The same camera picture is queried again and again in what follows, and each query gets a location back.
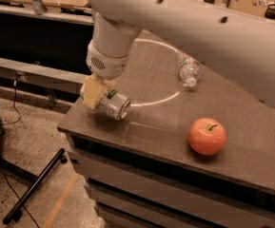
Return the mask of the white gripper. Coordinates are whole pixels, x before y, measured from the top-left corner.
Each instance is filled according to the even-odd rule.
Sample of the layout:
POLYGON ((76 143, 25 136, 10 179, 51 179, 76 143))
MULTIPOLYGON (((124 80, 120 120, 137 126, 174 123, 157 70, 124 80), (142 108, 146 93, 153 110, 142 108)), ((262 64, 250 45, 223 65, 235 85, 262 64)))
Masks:
POLYGON ((87 66, 97 76, 87 76, 81 88, 81 96, 87 107, 96 108, 108 88, 102 79, 113 80, 121 76, 126 68, 127 60, 127 56, 121 58, 106 56, 94 46, 93 42, 88 44, 87 66))

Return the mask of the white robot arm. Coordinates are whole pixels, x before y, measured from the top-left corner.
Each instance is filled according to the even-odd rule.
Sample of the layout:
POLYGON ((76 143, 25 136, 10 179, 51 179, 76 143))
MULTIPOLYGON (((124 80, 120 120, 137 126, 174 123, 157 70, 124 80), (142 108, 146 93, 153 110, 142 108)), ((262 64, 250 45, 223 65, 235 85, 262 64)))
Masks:
POLYGON ((275 22, 195 0, 89 0, 87 64, 112 80, 146 29, 275 108, 275 22))

